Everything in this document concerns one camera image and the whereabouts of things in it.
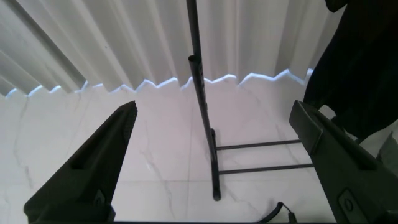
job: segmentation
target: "black fabric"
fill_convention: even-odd
[[[345,3],[303,101],[329,106],[347,132],[365,139],[398,119],[398,1],[326,0],[332,12]]]

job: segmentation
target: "marble floor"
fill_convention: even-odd
[[[305,84],[233,76],[206,81],[217,145],[296,139],[288,117]],[[39,89],[0,98],[0,223],[27,223],[23,204],[120,105],[138,115],[116,188],[116,220],[253,222],[284,202],[300,222],[333,222],[313,168],[221,176],[222,199],[211,193],[210,156],[192,82],[111,93]],[[379,144],[367,140],[370,150]],[[310,162],[300,144],[221,151],[220,169]],[[282,209],[275,222],[287,222]]]

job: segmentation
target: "garment rack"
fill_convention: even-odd
[[[301,141],[288,140],[288,141],[275,141],[275,142],[264,142],[264,143],[255,143],[255,144],[242,144],[235,146],[216,145],[216,133],[214,129],[211,128],[210,126],[210,120],[207,110],[205,80],[203,78],[203,66],[201,60],[199,23],[198,23],[198,11],[197,11],[196,0],[187,0],[187,8],[188,8],[189,25],[191,30],[192,47],[193,47],[193,55],[189,56],[188,61],[191,68],[193,84],[195,86],[195,91],[198,98],[201,118],[203,120],[203,125],[205,127],[207,143],[210,150],[211,180],[213,184],[214,200],[219,201],[221,199],[220,175],[313,167],[313,164],[296,164],[296,165],[287,165],[287,166],[260,167],[252,169],[236,169],[236,170],[218,169],[217,151],[230,150],[230,149],[243,149],[243,148],[260,147],[260,146],[297,144],[301,143]]]

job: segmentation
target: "black cable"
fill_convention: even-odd
[[[267,222],[271,221],[273,218],[275,218],[276,215],[278,215],[278,213],[280,212],[282,207],[285,207],[287,209],[287,211],[289,211],[289,214],[288,214],[289,223],[297,223],[296,216],[285,204],[283,204],[283,202],[278,202],[278,204],[276,205],[276,208],[273,209],[273,211],[270,212],[270,214],[268,214],[266,217],[264,217],[262,220],[260,220],[258,222],[259,223],[267,223]]]

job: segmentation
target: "light under curtain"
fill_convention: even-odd
[[[289,69],[304,79],[343,10],[320,0],[199,0],[205,77]],[[185,0],[0,0],[0,93],[88,82],[112,91],[190,78]]]

